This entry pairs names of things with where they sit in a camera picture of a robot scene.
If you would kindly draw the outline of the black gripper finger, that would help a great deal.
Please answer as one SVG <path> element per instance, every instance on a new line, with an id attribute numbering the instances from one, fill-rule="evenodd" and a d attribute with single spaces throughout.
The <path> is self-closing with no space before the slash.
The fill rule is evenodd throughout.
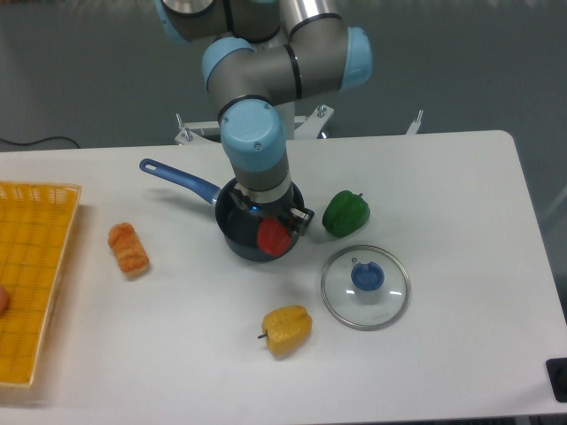
<path id="1" fill-rule="evenodd" d="M 229 191 L 229 196 L 234 202 L 236 208 L 241 212 L 249 216 L 257 215 L 256 204 L 246 196 L 240 189 L 232 188 Z"/>
<path id="2" fill-rule="evenodd" d="M 278 216 L 280 223 L 291 234 L 303 236 L 307 232 L 315 213 L 305 207 L 292 207 Z"/>

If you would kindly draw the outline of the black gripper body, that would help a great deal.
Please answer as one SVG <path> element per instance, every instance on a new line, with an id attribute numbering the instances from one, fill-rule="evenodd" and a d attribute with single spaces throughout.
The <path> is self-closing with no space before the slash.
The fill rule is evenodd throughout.
<path id="1" fill-rule="evenodd" d="M 236 185 L 234 188 L 238 188 L 242 191 L 242 188 L 239 185 Z M 241 213 L 234 204 L 234 209 L 230 213 L 230 219 L 236 222 L 237 224 L 242 224 L 242 223 L 250 224 L 266 218 L 273 218 L 278 220 L 278 216 L 280 214 L 282 214 L 284 211 L 288 211 L 290 208 L 295 206 L 293 186 L 290 185 L 287 191 L 285 192 L 285 194 L 274 202 L 270 202 L 270 203 L 259 203 L 256 201 L 253 202 L 256 204 L 256 208 L 257 208 L 256 216 L 253 217 Z"/>

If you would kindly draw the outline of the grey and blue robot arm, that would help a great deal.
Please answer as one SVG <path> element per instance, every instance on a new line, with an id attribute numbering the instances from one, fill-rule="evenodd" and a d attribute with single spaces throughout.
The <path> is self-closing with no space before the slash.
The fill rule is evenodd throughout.
<path id="1" fill-rule="evenodd" d="M 364 84 L 373 71 L 369 38 L 332 1 L 158 1 L 156 9 L 184 41 L 214 39 L 201 69 L 236 176 L 235 203 L 304 234 L 313 214 L 293 203 L 276 107 Z"/>

